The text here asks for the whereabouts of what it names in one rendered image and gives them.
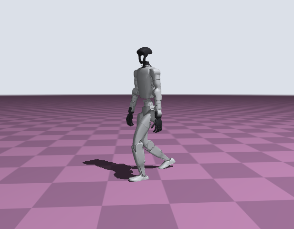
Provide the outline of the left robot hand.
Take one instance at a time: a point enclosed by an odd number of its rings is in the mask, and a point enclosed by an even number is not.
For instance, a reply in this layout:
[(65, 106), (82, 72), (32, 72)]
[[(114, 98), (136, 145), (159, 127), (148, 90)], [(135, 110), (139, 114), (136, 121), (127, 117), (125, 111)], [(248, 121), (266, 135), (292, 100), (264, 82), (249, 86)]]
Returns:
[(158, 113), (157, 113), (157, 111), (155, 111), (155, 122), (154, 122), (154, 124), (152, 125), (152, 127), (151, 128), (153, 128), (154, 127), (154, 125), (155, 125), (155, 130), (153, 131), (153, 132), (155, 132), (155, 133), (157, 133), (157, 132), (159, 132), (159, 131), (161, 131), (162, 130), (162, 121), (161, 121), (161, 116), (158, 116)]

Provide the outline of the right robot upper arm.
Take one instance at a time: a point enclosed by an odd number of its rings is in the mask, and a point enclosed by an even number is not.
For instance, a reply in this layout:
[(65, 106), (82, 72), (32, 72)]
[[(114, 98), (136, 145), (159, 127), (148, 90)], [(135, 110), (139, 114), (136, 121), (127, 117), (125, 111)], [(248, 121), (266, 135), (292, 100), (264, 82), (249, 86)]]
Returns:
[(135, 95), (139, 95), (139, 91), (138, 91), (138, 85), (137, 85), (137, 70), (134, 71), (134, 85), (135, 88), (132, 90), (132, 93)]

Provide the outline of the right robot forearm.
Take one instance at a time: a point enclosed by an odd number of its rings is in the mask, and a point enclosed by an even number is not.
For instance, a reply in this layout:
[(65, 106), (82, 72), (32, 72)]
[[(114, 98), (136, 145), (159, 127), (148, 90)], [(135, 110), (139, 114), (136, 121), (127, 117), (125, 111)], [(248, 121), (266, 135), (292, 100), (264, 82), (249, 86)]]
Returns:
[(132, 112), (135, 111), (135, 106), (136, 106), (136, 103), (137, 103), (137, 99), (138, 99), (138, 96), (136, 96), (135, 94), (132, 93), (132, 99), (131, 99), (131, 102), (130, 102), (130, 107), (132, 108)]

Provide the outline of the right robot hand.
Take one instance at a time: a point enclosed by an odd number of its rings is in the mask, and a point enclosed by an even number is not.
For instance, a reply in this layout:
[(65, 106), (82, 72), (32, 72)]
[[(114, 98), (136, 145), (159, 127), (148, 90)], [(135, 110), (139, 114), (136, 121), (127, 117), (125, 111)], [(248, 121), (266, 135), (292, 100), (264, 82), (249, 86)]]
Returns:
[(132, 108), (129, 107), (129, 110), (128, 110), (129, 114), (128, 114), (127, 117), (126, 117), (126, 121), (127, 121), (127, 124), (128, 124), (129, 126), (133, 126), (133, 125), (134, 125), (134, 124), (132, 123), (133, 113), (134, 113), (134, 112), (132, 112), (131, 110), (132, 110)]

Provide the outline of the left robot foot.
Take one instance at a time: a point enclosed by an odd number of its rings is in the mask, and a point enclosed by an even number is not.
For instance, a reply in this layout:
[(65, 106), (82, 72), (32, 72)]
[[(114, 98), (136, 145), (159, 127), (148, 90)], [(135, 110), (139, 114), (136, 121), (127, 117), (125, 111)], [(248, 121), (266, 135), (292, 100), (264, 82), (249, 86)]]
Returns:
[(145, 177), (138, 175), (135, 177), (130, 177), (128, 180), (133, 181), (133, 182), (137, 182), (137, 181), (146, 180), (146, 179), (149, 179), (149, 177), (147, 175)]

